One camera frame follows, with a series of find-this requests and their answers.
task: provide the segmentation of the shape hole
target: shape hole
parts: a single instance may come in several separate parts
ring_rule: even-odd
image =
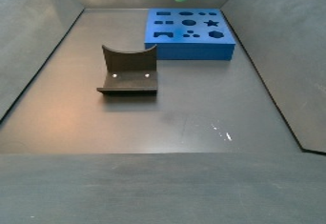
[[[153,37],[159,37],[159,36],[168,36],[168,37],[173,37],[173,33],[172,32],[160,32],[160,31],[156,31],[153,33]]]
[[[181,24],[185,26],[195,26],[196,22],[193,20],[184,20],[184,21],[181,21]]]
[[[180,12],[179,14],[180,15],[192,15],[193,13],[192,12],[188,12],[188,11],[184,11],[184,12]]]
[[[160,12],[156,13],[156,15],[171,15],[171,13],[167,12],[167,11],[160,11]]]
[[[208,33],[208,36],[209,36],[209,37],[213,37],[213,38],[221,38],[221,37],[224,37],[224,34],[220,33],[219,31],[211,31],[211,32]]]

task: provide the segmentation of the black arch piece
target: black arch piece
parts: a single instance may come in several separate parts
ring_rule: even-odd
[[[156,46],[144,51],[121,52],[101,46],[107,65],[104,94],[157,91]]]

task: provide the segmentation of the blue foam block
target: blue foam block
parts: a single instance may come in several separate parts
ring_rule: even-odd
[[[157,59],[231,60],[235,42],[216,9],[149,9],[145,49]]]

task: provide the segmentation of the hexagonal hole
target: hexagonal hole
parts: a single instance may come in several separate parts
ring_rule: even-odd
[[[209,37],[213,37],[213,38],[221,38],[221,37],[224,37],[224,34],[220,33],[219,31],[211,31],[211,32],[208,33],[208,36],[209,36]]]
[[[184,21],[181,21],[181,24],[185,26],[195,26],[196,22],[193,20],[184,20]]]

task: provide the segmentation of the gray floor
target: gray floor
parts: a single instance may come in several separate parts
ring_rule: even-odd
[[[100,46],[144,48],[147,10],[85,10],[0,125],[0,153],[298,153],[236,45],[228,61],[157,61],[156,96],[104,97]]]
[[[303,153],[1,155],[1,224],[320,224],[324,168]]]

